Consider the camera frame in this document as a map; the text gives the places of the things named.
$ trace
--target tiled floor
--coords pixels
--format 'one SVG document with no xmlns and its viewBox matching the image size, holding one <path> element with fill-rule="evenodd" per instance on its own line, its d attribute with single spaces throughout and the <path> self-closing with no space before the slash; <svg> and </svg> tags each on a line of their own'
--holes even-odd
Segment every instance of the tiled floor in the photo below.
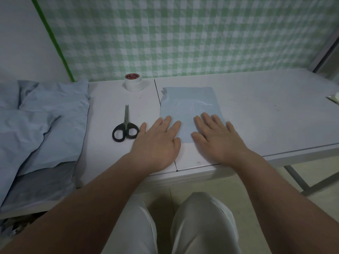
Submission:
<svg viewBox="0 0 339 254">
<path fill-rule="evenodd" d="M 311 186 L 339 171 L 339 156 L 293 165 L 293 168 Z M 277 171 L 300 192 L 302 189 L 284 168 Z M 159 254 L 171 253 L 170 228 L 179 205 L 192 192 L 208 192 L 232 211 L 239 232 L 239 245 L 243 254 L 270 253 L 261 232 L 254 209 L 237 175 L 201 183 L 187 183 L 142 194 L 153 217 L 158 233 Z M 318 192 L 310 199 L 339 221 L 339 183 Z"/>
</svg>

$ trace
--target green checkered wall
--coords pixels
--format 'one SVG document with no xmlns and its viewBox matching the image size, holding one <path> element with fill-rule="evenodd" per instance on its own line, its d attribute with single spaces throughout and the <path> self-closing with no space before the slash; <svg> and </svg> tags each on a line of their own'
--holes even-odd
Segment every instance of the green checkered wall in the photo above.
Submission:
<svg viewBox="0 0 339 254">
<path fill-rule="evenodd" d="M 38 0 L 77 80 L 305 68 L 338 0 Z"/>
</svg>

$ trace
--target green tape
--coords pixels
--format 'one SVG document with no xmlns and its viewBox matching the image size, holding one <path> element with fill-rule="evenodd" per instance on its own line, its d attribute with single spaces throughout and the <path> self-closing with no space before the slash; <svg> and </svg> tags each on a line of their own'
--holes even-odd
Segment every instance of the green tape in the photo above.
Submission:
<svg viewBox="0 0 339 254">
<path fill-rule="evenodd" d="M 38 14 L 39 14 L 39 17 L 40 17 L 42 23 L 44 24 L 44 26 L 45 26 L 45 28 L 46 28 L 46 30 L 47 30 L 47 33 L 48 33 L 50 39 L 52 40 L 52 43 L 54 44 L 55 49 L 57 50 L 58 55 L 60 56 L 60 58 L 61 58 L 61 60 L 62 60 L 62 63 L 63 63 L 64 66 L 65 66 L 65 69 L 66 69 L 66 71 L 67 71 L 67 73 L 68 73 L 68 76 L 70 77 L 70 80 L 71 80 L 72 82 L 75 82 L 74 77 L 73 77 L 73 75 L 72 75 L 72 72 L 70 71 L 70 68 L 68 67 L 68 64 L 67 64 L 67 62 L 66 62 L 66 60 L 65 60 L 65 57 L 63 56 L 62 51 L 61 51 L 61 49 L 60 49 L 60 46 L 58 45 L 58 42 L 57 42 L 57 40 L 55 39 L 55 36 L 54 36 L 52 30 L 50 29 L 50 26 L 49 26 L 48 23 L 47 23 L 47 20 L 46 20 L 46 18 L 45 18 L 45 15 L 43 14 L 43 12 L 42 12 L 42 10 L 41 10 L 41 8 L 40 8 L 40 6 L 39 6 L 39 4 L 38 4 L 38 1 L 37 1 L 37 0 L 32 0 L 32 3 L 33 3 L 33 5 L 34 5 L 35 9 L 37 10 L 37 12 L 38 12 Z"/>
</svg>

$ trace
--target white pants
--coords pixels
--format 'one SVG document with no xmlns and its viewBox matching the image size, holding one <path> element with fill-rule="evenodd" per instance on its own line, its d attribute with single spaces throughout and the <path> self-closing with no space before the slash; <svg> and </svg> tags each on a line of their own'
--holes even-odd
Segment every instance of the white pants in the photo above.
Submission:
<svg viewBox="0 0 339 254">
<path fill-rule="evenodd" d="M 194 192 L 176 212 L 172 227 L 172 254 L 238 254 L 238 231 L 232 212 L 205 192 Z M 122 211 L 102 254 L 156 254 L 155 223 L 144 202 L 132 196 Z"/>
</svg>

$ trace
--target white tape roll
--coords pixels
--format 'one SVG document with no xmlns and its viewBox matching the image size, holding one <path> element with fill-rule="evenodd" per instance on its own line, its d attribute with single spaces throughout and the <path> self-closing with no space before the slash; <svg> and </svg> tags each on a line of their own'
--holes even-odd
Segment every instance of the white tape roll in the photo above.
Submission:
<svg viewBox="0 0 339 254">
<path fill-rule="evenodd" d="M 141 76 L 137 73 L 130 73 L 125 76 L 125 84 L 130 92 L 139 92 L 144 89 Z"/>
</svg>

